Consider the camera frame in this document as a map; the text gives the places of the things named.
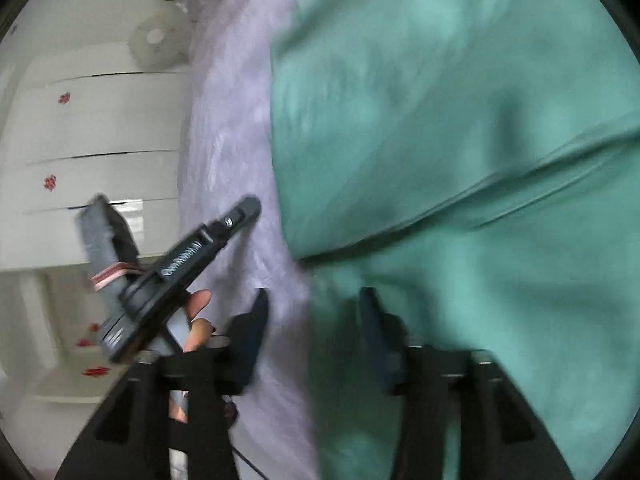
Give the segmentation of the person's left hand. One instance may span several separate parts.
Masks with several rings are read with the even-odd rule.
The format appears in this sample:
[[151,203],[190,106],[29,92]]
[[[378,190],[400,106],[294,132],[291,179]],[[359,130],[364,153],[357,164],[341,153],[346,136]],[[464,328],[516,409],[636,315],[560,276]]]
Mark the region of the person's left hand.
[[209,304],[210,298],[212,298],[210,290],[199,290],[189,297],[189,301],[184,307],[190,320],[190,332],[182,346],[184,352],[191,352],[204,347],[215,331],[212,324],[205,318],[200,318],[200,312]]

